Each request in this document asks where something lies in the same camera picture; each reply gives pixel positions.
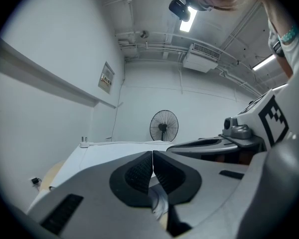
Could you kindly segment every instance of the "standing fan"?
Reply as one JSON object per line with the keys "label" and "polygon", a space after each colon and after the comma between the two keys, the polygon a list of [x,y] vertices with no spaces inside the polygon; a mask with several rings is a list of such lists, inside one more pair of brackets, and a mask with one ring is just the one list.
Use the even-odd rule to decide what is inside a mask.
{"label": "standing fan", "polygon": [[150,122],[149,131],[154,141],[173,141],[178,132],[175,114],[168,110],[158,112]]}

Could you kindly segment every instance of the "bracelet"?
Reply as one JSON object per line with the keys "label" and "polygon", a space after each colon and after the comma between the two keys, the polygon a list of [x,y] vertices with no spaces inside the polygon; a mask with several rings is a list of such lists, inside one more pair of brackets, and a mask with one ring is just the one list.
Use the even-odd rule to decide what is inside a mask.
{"label": "bracelet", "polygon": [[296,25],[293,25],[291,27],[291,29],[288,31],[287,34],[285,34],[282,37],[279,37],[280,41],[282,42],[289,42],[294,40],[294,38],[296,37],[296,35],[299,33],[298,28],[296,27]]}

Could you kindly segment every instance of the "ceiling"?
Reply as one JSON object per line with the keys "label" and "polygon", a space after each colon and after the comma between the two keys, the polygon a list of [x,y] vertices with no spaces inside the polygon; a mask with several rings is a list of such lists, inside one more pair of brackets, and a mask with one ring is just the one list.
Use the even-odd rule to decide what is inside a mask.
{"label": "ceiling", "polygon": [[[198,12],[189,33],[179,30],[181,20],[168,9],[171,1],[103,0],[116,37],[125,41],[120,45],[127,62],[181,62],[183,54],[195,42],[221,53],[219,67],[241,79],[239,84],[243,83],[243,87],[248,85],[262,94],[287,82],[288,78],[276,60],[256,72],[251,70],[271,55],[268,19],[258,1],[241,0],[237,9],[231,12]],[[140,35],[143,30],[149,32],[145,39]]]}

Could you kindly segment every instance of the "white wall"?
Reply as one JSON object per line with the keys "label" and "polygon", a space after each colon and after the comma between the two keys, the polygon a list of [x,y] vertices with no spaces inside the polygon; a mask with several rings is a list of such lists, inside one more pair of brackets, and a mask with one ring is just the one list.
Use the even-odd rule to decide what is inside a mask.
{"label": "white wall", "polygon": [[[38,193],[29,178],[43,179],[81,136],[112,134],[124,60],[101,4],[25,0],[0,35],[0,186],[23,211]],[[106,61],[110,94],[98,87]]]}
{"label": "white wall", "polygon": [[[6,24],[12,48],[85,92],[117,105],[124,59],[105,20],[102,0],[25,0]],[[105,62],[115,73],[107,94],[98,87]]]}
{"label": "white wall", "polygon": [[125,74],[113,136],[117,141],[151,141],[150,121],[160,110],[178,119],[173,143],[213,137],[222,132],[226,117],[256,98],[217,74],[188,69],[183,69],[181,94],[179,72],[167,63],[129,63]]}

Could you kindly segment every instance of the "fluorescent light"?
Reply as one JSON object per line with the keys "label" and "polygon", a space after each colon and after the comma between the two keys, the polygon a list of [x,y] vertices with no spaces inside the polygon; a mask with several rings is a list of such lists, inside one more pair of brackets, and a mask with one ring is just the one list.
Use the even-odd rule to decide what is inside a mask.
{"label": "fluorescent light", "polygon": [[286,84],[283,84],[283,85],[281,85],[281,86],[279,86],[279,87],[276,87],[275,89],[273,89],[273,90],[278,90],[278,89],[280,89],[280,88],[282,88],[282,87],[284,87],[284,86],[286,86],[286,85],[288,85],[287,83]]}
{"label": "fluorescent light", "polygon": [[271,55],[268,58],[266,58],[263,62],[259,63],[257,66],[255,66],[253,69],[256,71],[259,68],[263,67],[264,65],[268,64],[270,61],[272,61],[273,59],[275,59],[276,56],[275,55]]}
{"label": "fluorescent light", "polygon": [[180,25],[180,30],[181,31],[185,31],[185,32],[189,32],[191,26],[193,25],[194,19],[196,17],[197,11],[194,10],[192,7],[188,7],[188,10],[190,11],[190,19],[188,22],[182,21],[181,25]]}

